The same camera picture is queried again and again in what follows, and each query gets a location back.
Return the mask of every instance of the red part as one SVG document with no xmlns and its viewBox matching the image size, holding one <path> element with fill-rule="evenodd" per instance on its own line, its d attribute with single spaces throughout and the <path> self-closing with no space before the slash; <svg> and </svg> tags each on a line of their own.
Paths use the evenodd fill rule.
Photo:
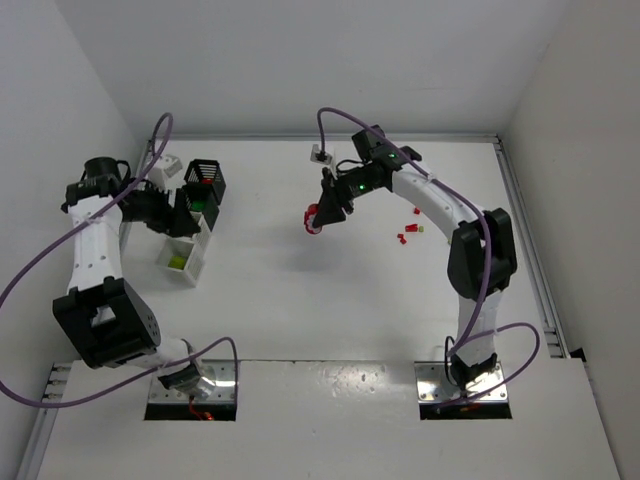
<svg viewBox="0 0 640 480">
<path fill-rule="evenodd" d="M 309 208 L 307 208 L 307 211 L 304 212 L 304 229 L 310 235 L 317 235 L 322 231 L 322 227 L 314 228 L 312 225 L 313 219 L 315 218 L 316 213 L 318 213 L 317 203 L 312 203 L 311 205 L 309 205 Z"/>
</svg>

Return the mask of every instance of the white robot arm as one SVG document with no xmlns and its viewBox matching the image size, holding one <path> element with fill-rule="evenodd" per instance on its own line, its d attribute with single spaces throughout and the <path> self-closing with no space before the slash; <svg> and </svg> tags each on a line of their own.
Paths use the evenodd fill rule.
<svg viewBox="0 0 640 480">
<path fill-rule="evenodd" d="M 384 135 L 380 127 L 373 127 Z M 476 309 L 484 264 L 484 238 L 478 217 L 471 208 L 416 172 L 393 150 L 365 130 L 353 136 L 360 166 L 342 171 L 323 169 L 322 196 L 305 214 L 305 228 L 317 234 L 324 225 L 346 220 L 353 212 L 353 200 L 375 189 L 385 187 L 418 207 L 442 231 L 451 243 L 447 273 L 459 295 L 458 333 L 456 342 L 468 329 Z M 421 156 L 410 147 L 401 150 L 413 161 Z M 517 268 L 511 219 L 502 209 L 486 211 L 481 207 L 491 233 L 491 273 L 487 297 L 470 335 L 495 331 L 496 315 L 502 291 Z M 462 344 L 451 357 L 451 374 L 456 385 L 465 386 L 497 362 L 493 335 Z"/>
<path fill-rule="evenodd" d="M 67 187 L 67 212 L 74 226 L 88 219 L 126 186 L 118 163 L 107 157 L 85 163 L 83 178 Z M 154 231 L 170 236 L 199 232 L 182 192 L 173 205 L 168 195 L 146 184 L 134 190 L 118 207 L 74 238 L 74 268 L 67 295 L 53 301 L 53 313 L 73 346 L 91 368 L 135 365 L 163 367 L 193 353 L 182 339 L 161 335 L 156 317 L 122 275 L 120 225 L 123 221 L 143 221 Z M 163 368 L 159 380 L 165 388 L 175 388 L 196 398 L 207 397 L 212 383 L 203 377 L 198 362 Z"/>
</svg>

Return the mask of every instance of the rectangular cutout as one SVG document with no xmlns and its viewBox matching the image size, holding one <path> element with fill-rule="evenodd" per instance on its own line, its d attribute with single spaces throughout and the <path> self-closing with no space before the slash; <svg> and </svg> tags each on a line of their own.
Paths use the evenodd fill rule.
<svg viewBox="0 0 640 480">
<path fill-rule="evenodd" d="M 201 415 L 210 414 L 214 422 L 234 422 L 236 402 L 233 362 L 203 360 L 202 368 L 207 378 L 215 383 L 215 388 L 209 398 L 194 401 L 192 410 Z M 156 376 L 151 380 L 149 387 L 144 419 L 201 421 L 201 418 L 190 410 L 189 398 L 176 390 L 166 390 Z"/>
<path fill-rule="evenodd" d="M 511 419 L 509 395 L 506 385 L 468 404 L 438 408 L 453 400 L 459 389 L 447 380 L 442 362 L 416 363 L 416 387 L 420 420 L 482 420 Z M 500 363 L 492 372 L 485 373 L 467 385 L 470 394 L 483 392 L 503 381 Z"/>
</svg>

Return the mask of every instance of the wire basket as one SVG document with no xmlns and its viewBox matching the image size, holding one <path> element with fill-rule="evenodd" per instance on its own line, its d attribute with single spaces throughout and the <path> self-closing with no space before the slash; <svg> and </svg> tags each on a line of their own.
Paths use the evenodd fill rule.
<svg viewBox="0 0 640 480">
<path fill-rule="evenodd" d="M 220 163 L 217 160 L 193 160 L 189 163 L 184 181 L 187 182 L 187 184 L 195 183 L 209 186 L 213 192 L 216 203 L 218 205 L 222 203 L 222 197 L 224 196 L 227 184 L 224 181 Z"/>
</svg>

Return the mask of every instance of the white platform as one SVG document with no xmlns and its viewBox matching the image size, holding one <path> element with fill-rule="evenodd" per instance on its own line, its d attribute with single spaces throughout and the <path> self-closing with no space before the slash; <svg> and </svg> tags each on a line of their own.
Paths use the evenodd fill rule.
<svg viewBox="0 0 640 480">
<path fill-rule="evenodd" d="M 492 144 L 411 142 L 440 178 L 486 208 L 509 210 Z M 357 158 L 351 142 L 337 157 Z M 124 273 L 161 329 L 203 347 L 230 335 L 244 359 L 433 360 L 455 335 L 457 294 L 446 274 L 449 245 L 424 216 L 386 190 L 357 199 L 355 213 L 317 236 L 303 214 L 320 198 L 311 142 L 174 141 L 186 165 L 221 162 L 227 191 L 196 289 L 173 285 L 153 265 L 162 237 L 132 228 Z M 396 234 L 419 222 L 425 232 Z M 498 322 L 540 325 L 521 251 Z M 499 339 L 501 356 L 530 352 L 525 333 Z"/>
<path fill-rule="evenodd" d="M 469 198 L 509 209 L 493 145 L 411 145 Z M 336 146 L 340 157 L 355 155 L 347 142 Z M 546 346 L 509 387 L 512 420 L 419 420 L 412 362 L 440 360 L 445 335 L 456 330 L 447 242 L 386 191 L 358 199 L 347 222 L 307 235 L 303 212 L 320 195 L 310 148 L 302 141 L 171 142 L 168 153 L 185 163 L 219 160 L 227 181 L 207 266 L 197 288 L 176 289 L 153 265 L 162 238 L 139 225 L 123 257 L 126 278 L 163 331 L 197 347 L 236 339 L 244 360 L 237 421 L 145 422 L 144 379 L 60 411 L 39 478 L 618 478 L 581 363 L 550 359 Z M 402 246 L 396 234 L 414 222 L 425 233 Z M 499 323 L 540 326 L 518 253 Z M 507 374 L 532 345 L 526 332 L 498 338 Z M 76 362 L 65 399 L 131 373 Z"/>
</svg>

